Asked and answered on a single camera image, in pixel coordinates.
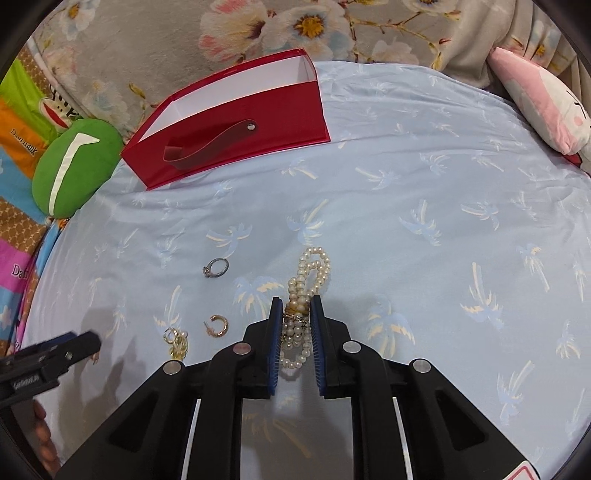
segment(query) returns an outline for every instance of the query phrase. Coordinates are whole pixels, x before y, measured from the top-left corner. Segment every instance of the gold jewelry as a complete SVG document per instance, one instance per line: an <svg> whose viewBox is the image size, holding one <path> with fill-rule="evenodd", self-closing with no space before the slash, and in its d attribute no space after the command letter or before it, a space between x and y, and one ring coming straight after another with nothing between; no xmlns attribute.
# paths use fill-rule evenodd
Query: gold jewelry
<svg viewBox="0 0 591 480"><path fill-rule="evenodd" d="M170 327L164 332L164 341L170 345L170 356L173 360L183 361L189 351L188 333Z"/></svg>
<svg viewBox="0 0 591 480"><path fill-rule="evenodd" d="M207 334L212 337L223 337L228 331L228 319L226 317L222 317L221 315L212 315L212 317L209 319L210 322L215 322L216 320L221 320L223 322L223 329L220 332L216 332L206 322L203 322L205 328L207 329Z"/></svg>

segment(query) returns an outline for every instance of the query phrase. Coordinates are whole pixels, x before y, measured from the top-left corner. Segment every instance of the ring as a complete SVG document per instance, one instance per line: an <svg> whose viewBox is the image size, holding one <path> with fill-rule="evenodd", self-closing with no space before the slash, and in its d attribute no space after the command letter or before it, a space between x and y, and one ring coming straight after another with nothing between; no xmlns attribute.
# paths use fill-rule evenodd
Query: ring
<svg viewBox="0 0 591 480"><path fill-rule="evenodd" d="M209 319L210 322L215 322L216 320L221 320L223 322L223 329L220 332L216 332L206 322L203 322L203 324L205 325L207 334L209 336L222 337L226 335L226 332L228 331L228 319L226 317L222 317L221 315L212 315L212 317Z"/></svg>
<svg viewBox="0 0 591 480"><path fill-rule="evenodd" d="M226 267L224 267L224 269L221 272L213 273L212 267L213 264L216 262L225 262ZM207 264L207 266L203 267L203 275L205 275L207 278L221 277L222 275L224 275L224 273L228 271L228 268L230 268L230 262L228 262L226 258L214 258L213 260L211 260L211 262Z"/></svg>

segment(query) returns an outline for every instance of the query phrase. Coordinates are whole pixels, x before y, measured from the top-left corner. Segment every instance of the pearl necklace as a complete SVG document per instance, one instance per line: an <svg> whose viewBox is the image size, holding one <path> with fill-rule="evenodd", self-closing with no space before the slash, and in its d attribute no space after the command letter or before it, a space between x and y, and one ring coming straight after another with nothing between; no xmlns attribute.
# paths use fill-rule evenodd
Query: pearl necklace
<svg viewBox="0 0 591 480"><path fill-rule="evenodd" d="M320 260L309 261L312 255ZM306 280L312 270L316 270L314 285L306 290ZM290 301L285 306L281 326L280 363L284 368L301 368L312 353L312 335L310 333L310 300L326 283L330 273L330 258L322 247L306 248L298 259L297 275L287 282ZM295 360L285 357L285 352L301 345L301 354Z"/></svg>

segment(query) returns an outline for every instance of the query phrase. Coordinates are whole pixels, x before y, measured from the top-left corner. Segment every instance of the silver ring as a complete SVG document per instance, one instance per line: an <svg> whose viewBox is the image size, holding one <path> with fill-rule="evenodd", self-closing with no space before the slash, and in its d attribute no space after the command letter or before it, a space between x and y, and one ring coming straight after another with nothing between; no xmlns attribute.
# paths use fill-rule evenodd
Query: silver ring
<svg viewBox="0 0 591 480"><path fill-rule="evenodd" d="M226 266L221 272L213 273L212 267L213 264L216 262L225 262ZM211 260L211 262L207 264L207 266L203 267L203 275L205 275L207 278L221 277L222 275L224 275L224 273L228 271L228 268L230 268L230 262L228 262L226 258L214 258L213 260Z"/></svg>

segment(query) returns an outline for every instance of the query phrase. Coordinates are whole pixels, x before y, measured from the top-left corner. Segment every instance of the stuffed toy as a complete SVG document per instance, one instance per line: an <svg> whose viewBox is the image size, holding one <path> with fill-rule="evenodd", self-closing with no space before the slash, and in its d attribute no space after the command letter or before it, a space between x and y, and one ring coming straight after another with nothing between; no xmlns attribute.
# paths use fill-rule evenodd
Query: stuffed toy
<svg viewBox="0 0 591 480"><path fill-rule="evenodd" d="M69 218L111 177L123 149L119 132L102 120L84 118L41 156L33 198L46 215Z"/></svg>
<svg viewBox="0 0 591 480"><path fill-rule="evenodd" d="M491 51L488 64L538 135L591 173L591 119L574 93L546 69L503 48Z"/></svg>

